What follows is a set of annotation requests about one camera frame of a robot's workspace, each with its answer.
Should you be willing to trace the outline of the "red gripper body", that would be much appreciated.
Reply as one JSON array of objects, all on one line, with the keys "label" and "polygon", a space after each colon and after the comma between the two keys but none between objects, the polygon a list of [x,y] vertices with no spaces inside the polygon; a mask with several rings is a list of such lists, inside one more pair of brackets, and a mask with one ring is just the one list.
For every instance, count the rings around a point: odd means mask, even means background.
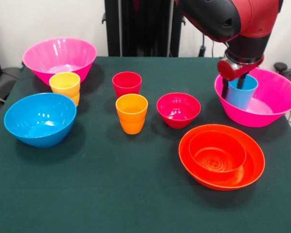
[{"label": "red gripper body", "polygon": [[217,68],[219,74],[225,80],[233,81],[240,78],[243,74],[248,74],[251,70],[257,68],[264,61],[264,55],[258,59],[236,59],[227,54],[218,62]]}]

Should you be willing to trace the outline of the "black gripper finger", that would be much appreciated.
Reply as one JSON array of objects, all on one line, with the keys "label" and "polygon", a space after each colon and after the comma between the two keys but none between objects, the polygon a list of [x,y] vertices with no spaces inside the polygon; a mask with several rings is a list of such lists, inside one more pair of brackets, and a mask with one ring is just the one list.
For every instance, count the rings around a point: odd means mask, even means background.
[{"label": "black gripper finger", "polygon": [[243,84],[244,84],[244,81],[245,81],[246,75],[247,75],[247,74],[243,74],[243,75],[240,76],[240,78],[239,78],[239,80],[238,80],[238,83],[237,83],[237,88],[238,88],[238,89],[242,89],[242,88],[243,88]]},{"label": "black gripper finger", "polygon": [[228,94],[229,83],[226,79],[222,78],[222,84],[223,84],[223,88],[222,88],[221,97],[223,99],[225,99],[227,97],[227,94]]}]

